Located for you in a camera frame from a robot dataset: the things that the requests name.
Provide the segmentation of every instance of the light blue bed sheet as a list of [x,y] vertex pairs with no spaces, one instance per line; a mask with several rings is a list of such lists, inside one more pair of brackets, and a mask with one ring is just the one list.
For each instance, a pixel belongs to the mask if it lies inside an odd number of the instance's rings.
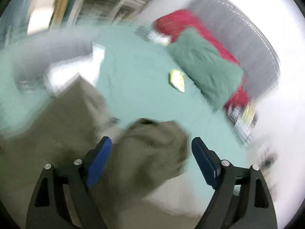
[[[100,25],[94,30],[98,32],[96,43],[106,48],[96,88],[105,97],[111,114],[121,120],[121,127],[138,118],[175,120],[189,133],[190,142],[199,136],[220,159],[247,167],[245,149],[224,111],[213,111],[187,76],[184,93],[169,84],[168,73],[179,67],[165,47],[143,40],[133,27]],[[13,82],[11,66],[1,65],[0,71],[0,128],[23,127],[51,99],[45,91],[21,95]],[[206,208],[214,191],[205,183],[192,154],[186,173],[194,195]]]

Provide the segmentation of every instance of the green pillow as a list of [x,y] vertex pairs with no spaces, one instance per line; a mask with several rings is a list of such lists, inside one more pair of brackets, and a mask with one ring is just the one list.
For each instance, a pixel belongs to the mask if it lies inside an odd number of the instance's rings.
[[223,107],[239,87],[242,69],[220,57],[217,49],[202,38],[196,29],[184,30],[167,49],[216,109]]

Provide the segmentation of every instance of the yellow object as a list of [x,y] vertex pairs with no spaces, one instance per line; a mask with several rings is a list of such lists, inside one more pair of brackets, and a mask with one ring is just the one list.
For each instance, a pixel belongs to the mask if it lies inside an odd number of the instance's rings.
[[170,71],[170,83],[180,92],[184,92],[184,73],[177,70],[172,69]]
[[248,123],[249,125],[251,125],[255,115],[255,108],[256,106],[254,103],[247,104],[242,114],[242,120],[244,123]]

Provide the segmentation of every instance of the gray bed frame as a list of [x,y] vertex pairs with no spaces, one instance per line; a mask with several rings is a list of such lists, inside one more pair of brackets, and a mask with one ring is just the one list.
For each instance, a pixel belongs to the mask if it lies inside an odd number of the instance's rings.
[[257,100],[278,84],[278,56],[262,32],[228,0],[192,0],[188,9],[244,70],[244,89]]

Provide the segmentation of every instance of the white wall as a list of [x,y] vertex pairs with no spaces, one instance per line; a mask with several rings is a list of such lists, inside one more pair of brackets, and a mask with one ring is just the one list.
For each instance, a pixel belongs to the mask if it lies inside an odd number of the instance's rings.
[[[139,16],[151,23],[190,0],[152,0]],[[279,87],[258,104],[258,137],[270,135],[279,152],[275,209],[283,228],[305,197],[305,19],[293,0],[230,0],[267,37],[280,59]]]

